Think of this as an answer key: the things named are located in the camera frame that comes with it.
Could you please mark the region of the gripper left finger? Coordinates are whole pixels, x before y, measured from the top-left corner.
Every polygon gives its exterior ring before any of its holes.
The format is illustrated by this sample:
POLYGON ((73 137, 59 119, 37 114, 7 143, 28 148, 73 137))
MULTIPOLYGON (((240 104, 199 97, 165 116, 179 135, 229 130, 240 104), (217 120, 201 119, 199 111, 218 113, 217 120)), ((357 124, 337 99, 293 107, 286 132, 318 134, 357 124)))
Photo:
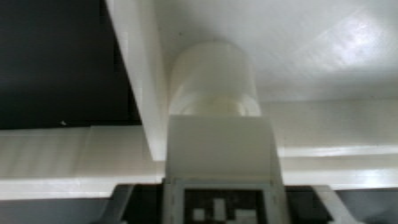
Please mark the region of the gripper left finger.
POLYGON ((162 224, 162 204, 162 184, 119 184, 91 224, 162 224))

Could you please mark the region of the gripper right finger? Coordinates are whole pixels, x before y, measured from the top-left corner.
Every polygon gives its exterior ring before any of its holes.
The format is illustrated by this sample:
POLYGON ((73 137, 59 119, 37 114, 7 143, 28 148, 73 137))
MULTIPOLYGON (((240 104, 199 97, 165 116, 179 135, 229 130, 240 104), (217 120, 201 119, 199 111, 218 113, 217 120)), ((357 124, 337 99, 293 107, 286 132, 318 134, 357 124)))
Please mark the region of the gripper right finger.
POLYGON ((288 186, 286 196, 291 224, 364 224, 329 186, 288 186))

